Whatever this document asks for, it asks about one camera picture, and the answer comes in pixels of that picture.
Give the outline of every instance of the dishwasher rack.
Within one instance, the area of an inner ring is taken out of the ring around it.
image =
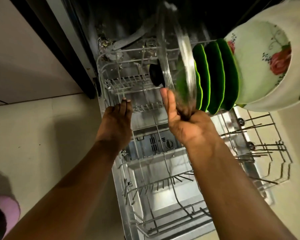
[[[141,39],[136,48],[110,52],[115,60],[107,54],[97,59],[104,108],[123,97],[133,104],[132,140],[116,158],[112,172],[127,239],[193,239],[214,230],[214,225],[186,149],[170,133],[159,88],[149,77],[148,67],[157,60],[154,44],[153,38]],[[174,69],[179,50],[167,52]],[[272,204],[269,188],[289,180],[292,164],[272,115],[235,106],[211,119],[265,201]],[[264,137],[264,132],[271,136]]]

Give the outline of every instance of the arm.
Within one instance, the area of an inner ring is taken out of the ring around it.
[[[5,240],[81,239],[117,154],[131,140],[131,102],[108,107],[87,155],[11,230]]]
[[[161,95],[171,132],[186,147],[220,239],[296,239],[264,201],[206,113],[181,121],[174,94]]]

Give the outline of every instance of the stack of green plates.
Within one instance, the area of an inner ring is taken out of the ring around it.
[[[197,44],[193,50],[197,79],[197,109],[216,114],[230,110],[239,93],[239,77],[231,49],[224,39]]]

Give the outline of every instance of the forearm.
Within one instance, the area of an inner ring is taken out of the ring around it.
[[[118,152],[96,143],[5,239],[80,239]]]
[[[212,149],[188,152],[220,239],[295,239],[224,142],[216,140]]]

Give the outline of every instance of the red rose pattern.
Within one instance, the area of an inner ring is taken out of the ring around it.
[[[235,53],[235,44],[232,41],[228,41],[227,43],[231,49],[232,54],[234,54]]]
[[[275,75],[280,75],[288,70],[291,60],[291,47],[273,54],[270,60],[270,70]]]

